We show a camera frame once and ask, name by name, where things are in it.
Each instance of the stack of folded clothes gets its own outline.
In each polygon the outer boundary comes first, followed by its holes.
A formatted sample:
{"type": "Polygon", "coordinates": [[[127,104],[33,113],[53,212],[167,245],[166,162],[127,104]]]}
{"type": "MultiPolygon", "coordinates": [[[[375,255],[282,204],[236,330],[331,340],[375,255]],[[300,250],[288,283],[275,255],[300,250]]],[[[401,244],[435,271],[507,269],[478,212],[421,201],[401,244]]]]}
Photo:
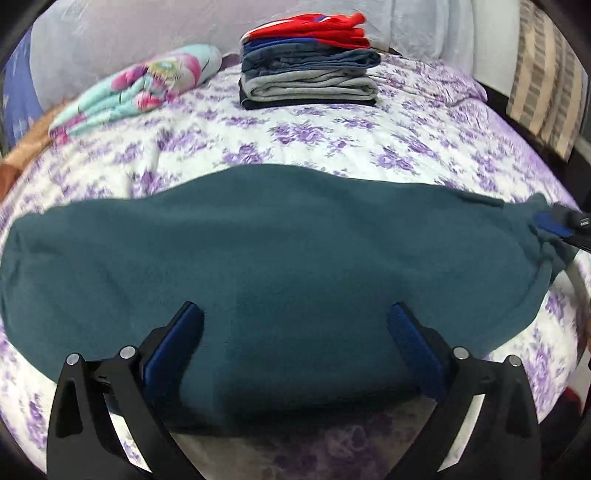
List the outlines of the stack of folded clothes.
{"type": "Polygon", "coordinates": [[[240,103],[247,109],[308,103],[374,105],[379,65],[365,17],[306,14],[250,30],[241,39],[240,103]]]}

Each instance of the blue gripper pad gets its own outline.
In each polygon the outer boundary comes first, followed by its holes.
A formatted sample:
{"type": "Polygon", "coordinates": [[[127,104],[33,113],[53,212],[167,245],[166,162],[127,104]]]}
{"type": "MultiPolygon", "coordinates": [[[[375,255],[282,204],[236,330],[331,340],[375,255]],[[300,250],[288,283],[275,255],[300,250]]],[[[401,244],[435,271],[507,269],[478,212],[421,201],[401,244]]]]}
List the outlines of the blue gripper pad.
{"type": "Polygon", "coordinates": [[[168,395],[173,386],[180,382],[201,340],[203,326],[202,310],[194,303],[187,302],[165,327],[168,331],[141,371],[144,398],[149,403],[168,395]]]}
{"type": "Polygon", "coordinates": [[[396,303],[388,314],[388,332],[421,393],[437,402],[448,390],[451,349],[437,331],[422,326],[404,303],[396,303]]]}
{"type": "Polygon", "coordinates": [[[534,214],[535,224],[542,230],[554,233],[562,238],[568,238],[574,235],[574,231],[565,227],[551,213],[540,212],[534,214]]]}

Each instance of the gray folded garment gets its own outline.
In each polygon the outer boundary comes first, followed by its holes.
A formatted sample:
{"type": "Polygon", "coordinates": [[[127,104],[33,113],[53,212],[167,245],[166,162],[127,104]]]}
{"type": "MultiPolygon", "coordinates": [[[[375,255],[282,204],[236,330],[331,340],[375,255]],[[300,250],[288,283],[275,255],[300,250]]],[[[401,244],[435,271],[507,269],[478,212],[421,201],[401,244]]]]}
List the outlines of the gray folded garment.
{"type": "Polygon", "coordinates": [[[250,100],[327,99],[373,100],[378,94],[375,82],[364,69],[299,70],[250,77],[242,75],[242,87],[250,100]]]}

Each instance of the red fabric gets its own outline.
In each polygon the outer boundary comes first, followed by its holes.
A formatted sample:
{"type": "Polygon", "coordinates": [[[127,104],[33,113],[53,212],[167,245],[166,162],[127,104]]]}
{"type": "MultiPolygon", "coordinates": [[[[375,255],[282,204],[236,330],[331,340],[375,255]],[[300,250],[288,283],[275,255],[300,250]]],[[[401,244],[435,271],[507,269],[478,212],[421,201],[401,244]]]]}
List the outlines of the red fabric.
{"type": "Polygon", "coordinates": [[[322,14],[306,14],[284,18],[270,22],[246,32],[242,43],[259,38],[315,38],[321,43],[342,48],[368,48],[369,41],[365,38],[363,28],[356,25],[365,23],[363,14],[326,16],[322,14]]]}

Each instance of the bed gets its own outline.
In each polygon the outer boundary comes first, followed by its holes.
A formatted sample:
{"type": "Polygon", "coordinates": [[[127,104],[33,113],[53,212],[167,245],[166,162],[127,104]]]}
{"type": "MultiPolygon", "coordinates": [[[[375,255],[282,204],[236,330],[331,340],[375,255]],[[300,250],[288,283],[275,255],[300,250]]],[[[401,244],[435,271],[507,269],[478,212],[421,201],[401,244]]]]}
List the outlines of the bed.
{"type": "MultiPolygon", "coordinates": [[[[18,47],[24,55],[28,41],[26,35],[18,47]]],[[[380,89],[375,108],[308,105],[247,112],[238,102],[239,67],[233,66],[160,110],[51,147],[0,205],[0,249],[12,222],[27,212],[85,199],[144,197],[242,164],[441,184],[510,202],[541,192],[549,202],[576,207],[532,148],[485,105],[482,86],[470,76],[442,61],[391,54],[383,55],[372,76],[380,89]]],[[[28,122],[21,122],[23,130],[28,122]]],[[[523,360],[539,421],[568,384],[584,344],[586,293],[573,283],[582,278],[589,291],[591,258],[580,252],[574,266],[557,277],[530,326],[488,356],[503,360],[514,353],[523,360]]],[[[12,347],[0,323],[0,416],[42,471],[54,391],[55,384],[12,347]]],[[[444,465],[462,454],[481,402],[473,402],[444,465]]],[[[416,398],[310,435],[175,438],[208,479],[373,480],[401,457],[433,407],[416,398]]],[[[146,468],[125,423],[112,418],[130,461],[146,468]]]]}

